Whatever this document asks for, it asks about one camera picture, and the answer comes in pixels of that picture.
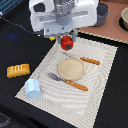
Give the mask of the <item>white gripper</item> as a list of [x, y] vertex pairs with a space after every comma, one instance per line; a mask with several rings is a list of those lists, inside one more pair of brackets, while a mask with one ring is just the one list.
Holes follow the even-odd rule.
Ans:
[[74, 43], [77, 28], [97, 22], [98, 4], [99, 0], [29, 0], [32, 29], [44, 37], [56, 36], [58, 44], [62, 34], [71, 32]]

